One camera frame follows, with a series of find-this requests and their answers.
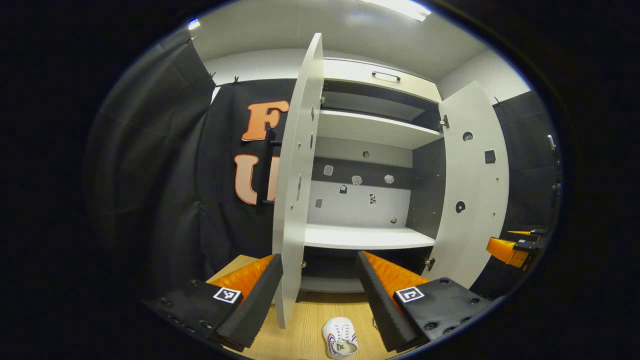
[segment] cabinet shelf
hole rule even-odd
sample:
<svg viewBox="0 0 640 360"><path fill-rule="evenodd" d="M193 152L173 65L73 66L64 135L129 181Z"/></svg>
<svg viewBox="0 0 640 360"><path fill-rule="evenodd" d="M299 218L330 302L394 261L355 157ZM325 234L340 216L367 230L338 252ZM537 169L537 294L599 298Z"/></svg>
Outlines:
<svg viewBox="0 0 640 360"><path fill-rule="evenodd" d="M442 133L404 122L345 111L321 110L317 135L378 143L413 150L443 137Z"/></svg>
<svg viewBox="0 0 640 360"><path fill-rule="evenodd" d="M409 249L435 244L429 236L407 227L375 229L307 224L305 246L330 249Z"/></svg>

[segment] drawer handle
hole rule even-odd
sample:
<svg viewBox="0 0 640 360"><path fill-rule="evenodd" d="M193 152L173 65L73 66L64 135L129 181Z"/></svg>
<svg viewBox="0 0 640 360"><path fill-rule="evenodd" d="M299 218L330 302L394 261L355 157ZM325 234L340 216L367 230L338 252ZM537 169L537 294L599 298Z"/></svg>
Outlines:
<svg viewBox="0 0 640 360"><path fill-rule="evenodd" d="M376 74L383 74L383 75L387 75L387 76L393 76L394 78L396 78L396 80L398 80L398 82L400 82L400 77L397 75L391 75L391 74L387 74L386 72L380 72L380 71L372 71L371 72L371 76L375 76Z"/></svg>

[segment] dark gray back panel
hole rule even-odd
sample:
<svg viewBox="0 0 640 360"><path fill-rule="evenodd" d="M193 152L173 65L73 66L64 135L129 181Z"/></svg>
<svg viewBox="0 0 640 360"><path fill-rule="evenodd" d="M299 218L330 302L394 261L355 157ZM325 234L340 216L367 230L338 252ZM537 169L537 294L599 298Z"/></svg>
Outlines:
<svg viewBox="0 0 640 360"><path fill-rule="evenodd" d="M406 226L435 239L442 217L447 178L444 138L413 151L412 172Z"/></svg>
<svg viewBox="0 0 640 360"><path fill-rule="evenodd" d="M324 174L324 166L333 166L331 176ZM383 188L410 189L412 184L412 171L410 168L393 167L365 163L361 161L314 158L314 168L311 180L329 181L331 183L352 184L351 177L357 175L362 178L362 184L366 186L379 186ZM394 177L393 183L385 181L386 175Z"/></svg>

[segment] black handle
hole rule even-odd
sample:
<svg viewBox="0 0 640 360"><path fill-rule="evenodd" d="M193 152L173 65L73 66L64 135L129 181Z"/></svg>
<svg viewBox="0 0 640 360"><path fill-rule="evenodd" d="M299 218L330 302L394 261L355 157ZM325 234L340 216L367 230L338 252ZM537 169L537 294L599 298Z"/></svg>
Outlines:
<svg viewBox="0 0 640 360"><path fill-rule="evenodd" d="M271 126L268 123L264 124L267 133L264 135L264 156L258 166L258 186L255 199L255 212L256 215L264 213L266 205L273 205L274 202L267 200L269 193L269 177L271 176L271 160L273 159L273 148L276 146L282 146L281 141L276 141L276 133L273 132Z"/></svg>
<svg viewBox="0 0 640 360"><path fill-rule="evenodd" d="M391 74L387 74L386 72L380 72L380 71L372 71L371 72L371 76L375 76L376 74L383 74L383 75L393 76L394 78L396 78L396 80L398 80L398 82L400 82L400 77L398 75L391 75Z"/></svg>

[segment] drawer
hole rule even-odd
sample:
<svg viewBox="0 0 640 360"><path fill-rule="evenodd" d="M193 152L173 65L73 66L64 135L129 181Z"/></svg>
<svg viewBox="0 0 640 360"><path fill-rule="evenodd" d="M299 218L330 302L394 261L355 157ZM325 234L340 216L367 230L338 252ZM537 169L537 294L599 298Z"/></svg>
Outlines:
<svg viewBox="0 0 640 360"><path fill-rule="evenodd" d="M434 83L380 65L352 60L324 59L324 79L387 88L436 104L442 101Z"/></svg>

